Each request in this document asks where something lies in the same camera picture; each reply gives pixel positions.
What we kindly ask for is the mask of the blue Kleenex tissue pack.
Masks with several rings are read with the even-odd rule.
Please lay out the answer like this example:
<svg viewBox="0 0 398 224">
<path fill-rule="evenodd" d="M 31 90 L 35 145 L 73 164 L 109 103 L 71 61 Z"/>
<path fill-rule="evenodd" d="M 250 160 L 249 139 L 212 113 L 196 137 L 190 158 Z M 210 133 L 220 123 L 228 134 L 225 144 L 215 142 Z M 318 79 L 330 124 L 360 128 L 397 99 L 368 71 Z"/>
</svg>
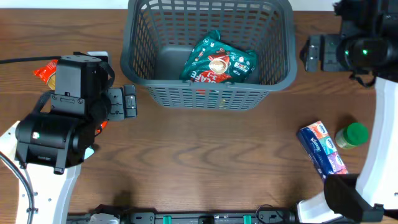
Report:
<svg viewBox="0 0 398 224">
<path fill-rule="evenodd" d="M 299 129 L 297 137 L 322 181 L 332 174 L 348 174 L 332 138 L 321 121 Z"/>
</svg>

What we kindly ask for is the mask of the green Nescafe coffee bag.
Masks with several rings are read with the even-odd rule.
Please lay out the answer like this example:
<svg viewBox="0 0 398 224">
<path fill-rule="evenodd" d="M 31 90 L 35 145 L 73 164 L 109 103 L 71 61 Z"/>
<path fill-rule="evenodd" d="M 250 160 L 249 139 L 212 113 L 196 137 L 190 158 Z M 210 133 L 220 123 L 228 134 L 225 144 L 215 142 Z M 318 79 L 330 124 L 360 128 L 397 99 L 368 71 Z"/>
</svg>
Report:
<svg viewBox="0 0 398 224">
<path fill-rule="evenodd" d="M 242 83 L 257 67 L 257 53 L 242 51 L 221 41 L 221 32 L 212 30 L 189 55 L 181 80 L 198 83 Z"/>
</svg>

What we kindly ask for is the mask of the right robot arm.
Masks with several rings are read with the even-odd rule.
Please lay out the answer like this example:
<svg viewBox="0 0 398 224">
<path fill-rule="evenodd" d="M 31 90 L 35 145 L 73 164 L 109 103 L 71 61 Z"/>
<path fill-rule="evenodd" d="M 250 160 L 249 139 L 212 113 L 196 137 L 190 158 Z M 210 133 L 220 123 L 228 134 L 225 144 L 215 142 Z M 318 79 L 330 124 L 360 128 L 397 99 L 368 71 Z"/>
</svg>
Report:
<svg viewBox="0 0 398 224">
<path fill-rule="evenodd" d="M 345 72 L 360 94 L 338 95 L 354 108 L 327 131 L 316 123 L 297 137 L 323 181 L 295 206 L 298 223 L 376 223 L 397 218 L 397 2 L 339 1 L 336 34 L 310 35 L 300 51 L 307 72 Z"/>
</svg>

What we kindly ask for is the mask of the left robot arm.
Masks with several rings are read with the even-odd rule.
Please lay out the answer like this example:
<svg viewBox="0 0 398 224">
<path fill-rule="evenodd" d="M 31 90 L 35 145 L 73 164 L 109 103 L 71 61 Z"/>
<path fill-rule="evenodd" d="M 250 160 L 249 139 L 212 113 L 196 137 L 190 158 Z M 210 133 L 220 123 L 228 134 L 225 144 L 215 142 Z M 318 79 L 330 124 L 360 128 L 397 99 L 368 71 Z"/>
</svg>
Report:
<svg viewBox="0 0 398 224">
<path fill-rule="evenodd" d="M 109 121 L 137 115 L 134 85 L 114 87 L 107 52 L 55 57 L 53 88 L 1 136 L 1 160 L 19 179 L 17 223 L 65 223 L 82 163 Z"/>
</svg>

